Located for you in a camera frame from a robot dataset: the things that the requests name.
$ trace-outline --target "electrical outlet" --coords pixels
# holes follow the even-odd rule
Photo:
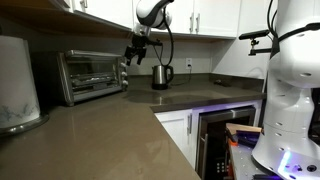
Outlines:
[[[186,58],[186,69],[192,68],[192,58]]]

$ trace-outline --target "paper towel roll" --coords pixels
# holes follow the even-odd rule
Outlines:
[[[39,118],[27,42],[0,36],[0,128]]]

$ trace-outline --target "kettle base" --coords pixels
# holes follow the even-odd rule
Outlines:
[[[168,84],[154,84],[154,83],[152,83],[152,89],[165,90],[165,89],[168,89]]]

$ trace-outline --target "white cabinet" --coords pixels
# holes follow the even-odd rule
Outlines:
[[[170,111],[163,113],[155,113],[162,126],[168,132],[172,140],[179,147],[183,155],[187,158],[189,163],[194,167],[195,161],[191,154],[191,116],[192,110]]]
[[[72,12],[71,0],[49,0],[49,1],[59,9]]]
[[[132,0],[132,16],[133,16],[133,28],[136,23],[139,23],[137,18],[137,5],[140,0]]]
[[[170,29],[173,33],[190,34],[193,31],[193,0],[174,0],[167,5],[166,11],[172,15]],[[152,29],[152,32],[167,33],[168,30]]]
[[[198,35],[236,37],[241,0],[195,0],[194,28]]]
[[[175,0],[167,6],[172,14],[170,29],[175,34],[235,38],[240,5],[241,0]]]
[[[73,9],[110,24],[133,27],[132,0],[73,0]]]

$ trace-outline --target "electric kettle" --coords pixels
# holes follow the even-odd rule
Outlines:
[[[152,89],[164,90],[168,89],[168,83],[173,79],[173,67],[172,66],[154,66],[152,77]]]

